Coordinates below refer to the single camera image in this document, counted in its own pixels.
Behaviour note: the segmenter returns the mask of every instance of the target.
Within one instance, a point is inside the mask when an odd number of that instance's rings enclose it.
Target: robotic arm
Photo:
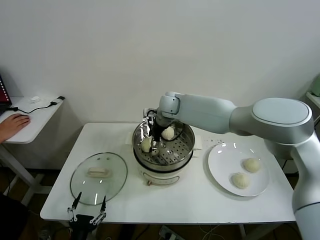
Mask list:
[[[173,120],[217,134],[256,135],[277,157],[293,158],[299,181],[292,209],[303,239],[320,236],[320,142],[310,107],[298,100],[266,98],[246,107],[231,101],[177,92],[160,99],[151,134],[155,141]]]

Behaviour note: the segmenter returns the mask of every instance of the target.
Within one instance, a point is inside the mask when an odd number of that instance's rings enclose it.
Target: laptop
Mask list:
[[[0,115],[3,114],[11,104],[12,102],[0,75]]]

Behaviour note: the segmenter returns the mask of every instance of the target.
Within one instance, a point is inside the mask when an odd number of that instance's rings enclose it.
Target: laptop screen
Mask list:
[[[5,84],[0,75],[0,105],[11,105],[11,100],[6,90]]]

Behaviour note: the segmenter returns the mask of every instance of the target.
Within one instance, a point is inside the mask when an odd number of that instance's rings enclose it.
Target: glass lid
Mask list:
[[[70,181],[74,198],[80,192],[80,203],[99,205],[115,197],[127,179],[127,164],[112,152],[98,153],[88,157],[75,169]]]

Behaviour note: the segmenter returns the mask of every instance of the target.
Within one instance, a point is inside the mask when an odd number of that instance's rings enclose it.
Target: white plate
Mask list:
[[[261,168],[251,173],[243,167],[248,158],[258,158]],[[243,197],[253,197],[263,193],[269,184],[269,171],[264,159],[254,149],[248,146],[227,142],[215,146],[208,158],[210,172],[214,179],[226,190]],[[246,173],[250,178],[250,185],[246,189],[237,188],[232,184],[231,177],[235,173]]]

